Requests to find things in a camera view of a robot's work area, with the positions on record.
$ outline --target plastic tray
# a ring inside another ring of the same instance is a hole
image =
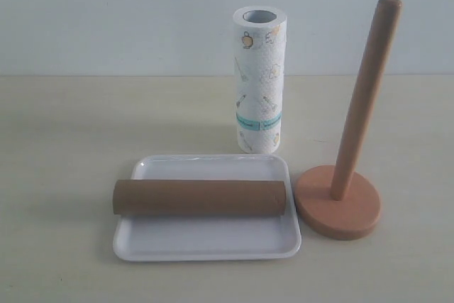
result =
[[[281,180],[283,216],[121,216],[113,249],[128,261],[288,258],[301,245],[289,171],[274,155],[156,155],[134,168],[132,179]]]

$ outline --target wooden dowel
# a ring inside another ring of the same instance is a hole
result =
[[[340,141],[330,192],[334,200],[348,193],[401,8],[400,0],[377,3]]]

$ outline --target paper towel pattern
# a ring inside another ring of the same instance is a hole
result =
[[[280,13],[270,26],[242,23],[243,15],[235,20],[237,138],[246,153],[273,153],[280,145],[287,40],[287,22]]]

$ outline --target teal stripe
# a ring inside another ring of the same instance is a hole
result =
[[[282,117],[282,112],[278,113],[278,115],[270,120],[266,121],[251,121],[247,120],[244,117],[238,115],[236,113],[236,120],[244,129],[248,129],[249,131],[266,131],[275,127],[280,121]]]

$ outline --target brown cardboard tube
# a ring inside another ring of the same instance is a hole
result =
[[[113,213],[277,216],[284,214],[286,200],[283,181],[118,180]]]

